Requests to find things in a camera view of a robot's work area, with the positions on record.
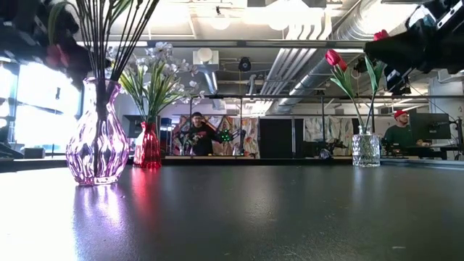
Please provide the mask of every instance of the table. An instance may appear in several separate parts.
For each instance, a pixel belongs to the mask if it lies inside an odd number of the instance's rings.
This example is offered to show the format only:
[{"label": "table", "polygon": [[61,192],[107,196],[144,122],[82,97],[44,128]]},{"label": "table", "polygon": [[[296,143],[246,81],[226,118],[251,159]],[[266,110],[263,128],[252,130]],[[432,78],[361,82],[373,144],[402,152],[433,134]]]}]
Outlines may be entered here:
[{"label": "table", "polygon": [[464,172],[382,166],[0,174],[0,260],[464,260]]}]

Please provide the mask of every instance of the man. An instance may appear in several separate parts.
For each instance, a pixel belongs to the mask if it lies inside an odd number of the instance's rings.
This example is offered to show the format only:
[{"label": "man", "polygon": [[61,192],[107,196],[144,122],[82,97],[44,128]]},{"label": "man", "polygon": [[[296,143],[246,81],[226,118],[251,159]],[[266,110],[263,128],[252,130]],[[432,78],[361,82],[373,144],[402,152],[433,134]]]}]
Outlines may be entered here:
[{"label": "man", "polygon": [[411,134],[411,128],[409,126],[409,117],[407,112],[399,110],[394,113],[394,119],[397,121],[396,125],[388,128],[385,132],[384,138],[390,144],[398,144],[402,148],[409,146],[428,146],[428,143],[422,142],[422,140],[414,141],[413,135]]},{"label": "man", "polygon": [[222,143],[216,132],[203,122],[203,115],[195,112],[191,115],[193,125],[189,130],[190,139],[194,142],[193,151],[196,156],[212,155],[212,141]]}]

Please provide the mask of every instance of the clear glass vase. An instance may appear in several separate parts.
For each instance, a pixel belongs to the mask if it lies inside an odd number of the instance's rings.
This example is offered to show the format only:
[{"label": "clear glass vase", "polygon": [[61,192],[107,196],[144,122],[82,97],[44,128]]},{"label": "clear glass vase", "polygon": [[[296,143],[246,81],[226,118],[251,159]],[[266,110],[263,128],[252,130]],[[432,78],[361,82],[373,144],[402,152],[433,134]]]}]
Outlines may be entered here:
[{"label": "clear glass vase", "polygon": [[359,126],[359,134],[353,135],[353,165],[359,167],[380,166],[380,138]]},{"label": "clear glass vase", "polygon": [[147,169],[161,168],[160,140],[154,123],[142,123],[142,133],[136,139],[136,154],[133,164]]},{"label": "clear glass vase", "polygon": [[66,147],[67,166],[80,185],[114,183],[129,156],[129,143],[113,105],[121,85],[95,78],[84,80],[84,85],[90,108]]}]

